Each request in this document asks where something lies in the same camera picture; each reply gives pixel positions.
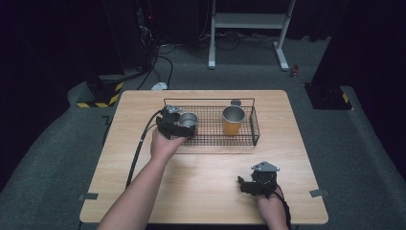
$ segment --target metal stand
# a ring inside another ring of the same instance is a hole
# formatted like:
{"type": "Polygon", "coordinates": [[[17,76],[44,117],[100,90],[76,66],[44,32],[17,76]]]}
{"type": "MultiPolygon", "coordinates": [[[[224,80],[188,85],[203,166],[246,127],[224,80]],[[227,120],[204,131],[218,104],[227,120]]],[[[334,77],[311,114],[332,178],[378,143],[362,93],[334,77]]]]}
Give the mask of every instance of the metal stand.
{"type": "Polygon", "coordinates": [[[215,0],[212,8],[212,29],[209,50],[209,69],[215,69],[215,29],[216,28],[247,28],[247,29],[279,29],[280,39],[274,42],[275,51],[281,64],[281,69],[287,71],[289,66],[282,51],[282,45],[292,17],[296,0],[291,0],[287,13],[216,13],[215,0]]]}

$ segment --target wire basket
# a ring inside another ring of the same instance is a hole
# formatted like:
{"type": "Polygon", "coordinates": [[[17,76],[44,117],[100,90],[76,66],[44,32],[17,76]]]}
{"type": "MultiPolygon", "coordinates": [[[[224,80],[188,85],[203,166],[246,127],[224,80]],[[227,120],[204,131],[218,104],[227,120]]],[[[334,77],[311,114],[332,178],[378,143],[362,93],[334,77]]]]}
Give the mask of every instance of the wire basket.
{"type": "Polygon", "coordinates": [[[239,100],[245,119],[235,136],[226,136],[223,133],[222,112],[231,99],[164,99],[164,102],[165,105],[181,107],[184,112],[192,112],[198,118],[196,135],[184,142],[184,146],[256,146],[259,125],[254,107],[255,99],[239,100]]]}

